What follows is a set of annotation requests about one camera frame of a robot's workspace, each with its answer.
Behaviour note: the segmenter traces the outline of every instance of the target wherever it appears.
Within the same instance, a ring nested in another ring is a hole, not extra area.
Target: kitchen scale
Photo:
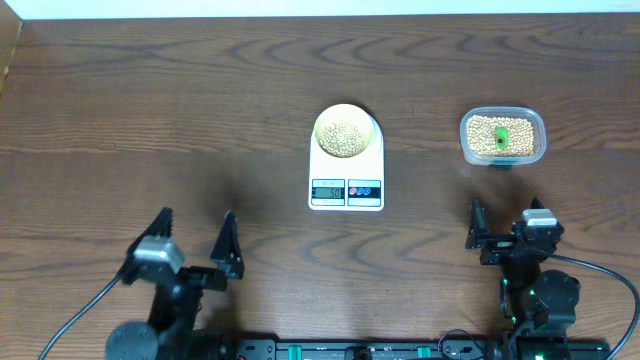
[[[327,129],[345,123],[357,128],[368,142],[357,155],[333,156],[320,142]],[[384,207],[382,131],[375,119],[357,106],[334,105],[316,120],[309,155],[309,207],[329,211],[380,211]]]

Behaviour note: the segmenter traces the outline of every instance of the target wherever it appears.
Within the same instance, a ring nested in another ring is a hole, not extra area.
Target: round bowl of beans
[[[350,158],[369,146],[373,119],[357,106],[339,104],[318,116],[314,130],[316,141],[324,152],[337,158]]]
[[[522,107],[491,106],[469,111],[460,123],[464,158],[475,165],[523,165],[547,148],[544,122]]]

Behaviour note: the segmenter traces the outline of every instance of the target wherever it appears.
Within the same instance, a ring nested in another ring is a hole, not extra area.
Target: cable
[[[61,327],[60,330],[58,330],[58,332],[51,338],[44,350],[42,350],[42,353],[40,354],[40,357],[38,357],[38,360],[44,360],[44,358],[47,357],[49,351],[51,351],[51,348],[56,344],[56,341],[58,341],[62,334],[69,330],[69,328],[73,324],[75,324],[76,321],[78,321],[78,319],[82,317],[82,315],[86,314],[87,311],[89,311],[95,304],[97,304],[98,301],[100,301],[100,299],[102,299],[109,292],[109,290],[111,290],[111,288],[113,288],[120,281],[120,279],[122,279],[122,274],[118,273],[113,278],[113,280],[111,280],[107,284],[107,286],[105,286],[104,289],[102,289],[102,291],[98,293],[98,295],[96,295],[91,301],[89,301],[87,305],[82,308],[82,310],[78,311],[77,314],[75,314],[69,321],[67,321],[67,323],[64,324],[64,326]]]
[[[480,344],[478,344],[476,339],[474,339],[473,336],[471,336],[471,334],[469,334],[469,332],[467,332],[466,330],[462,330],[462,329],[451,329],[451,330],[447,331],[446,333],[444,333],[444,335],[442,335],[440,340],[438,340],[438,351],[440,352],[440,354],[442,354],[442,356],[444,356],[447,359],[455,360],[452,357],[450,357],[449,355],[445,354],[445,352],[442,350],[442,340],[444,340],[452,332],[461,332],[461,333],[467,335],[469,337],[469,339],[471,339],[473,344],[478,348],[478,350],[480,350],[480,354],[482,354],[482,355],[480,355],[480,357],[477,357],[477,358],[471,359],[471,360],[480,360],[480,359],[484,358],[484,350],[483,350],[482,346],[480,346]]]
[[[627,278],[625,278],[624,276],[616,273],[615,271],[609,270],[605,267],[599,266],[599,265],[595,265],[592,264],[590,262],[586,262],[586,261],[582,261],[582,260],[577,260],[574,258],[570,258],[570,257],[566,257],[566,256],[561,256],[561,255],[555,255],[555,254],[551,254],[548,253],[546,251],[540,250],[536,247],[534,247],[533,245],[529,244],[526,240],[523,241],[523,243],[525,243],[525,246],[529,248],[529,250],[533,251],[534,253],[537,253],[538,255],[542,255],[542,256],[546,256],[552,259],[556,259],[556,260],[561,260],[561,261],[566,261],[572,264],[576,264],[576,265],[581,265],[584,266],[586,268],[592,269],[592,270],[598,270],[600,272],[603,272],[609,276],[612,276],[615,279],[620,280],[623,284],[625,284],[629,290],[631,290],[631,293],[633,294],[633,298],[634,298],[634,310],[633,310],[633,318],[631,319],[631,324],[629,324],[629,328],[627,329],[627,331],[624,333],[624,335],[622,336],[622,339],[620,339],[620,342],[618,342],[618,345],[616,345],[613,350],[611,350],[611,352],[609,353],[609,355],[607,355],[606,360],[611,360],[613,359],[613,357],[618,353],[618,351],[620,351],[620,349],[622,349],[622,347],[627,343],[627,341],[629,340],[629,338],[631,337],[631,334],[633,333],[633,330],[635,330],[636,325],[638,324],[638,318],[640,317],[640,295],[638,295],[638,290],[636,290],[635,286],[633,286],[633,284],[631,283],[631,281],[629,281]]]

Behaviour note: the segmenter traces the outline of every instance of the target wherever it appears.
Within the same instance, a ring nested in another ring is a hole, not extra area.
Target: clear plastic container of beans
[[[523,165],[540,160],[547,149],[544,122],[531,109],[479,107],[460,122],[464,158],[474,165]]]

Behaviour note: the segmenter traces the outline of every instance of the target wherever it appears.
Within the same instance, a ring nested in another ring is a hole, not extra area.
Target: scale control panel
[[[311,205],[381,207],[382,181],[361,179],[313,179]]]

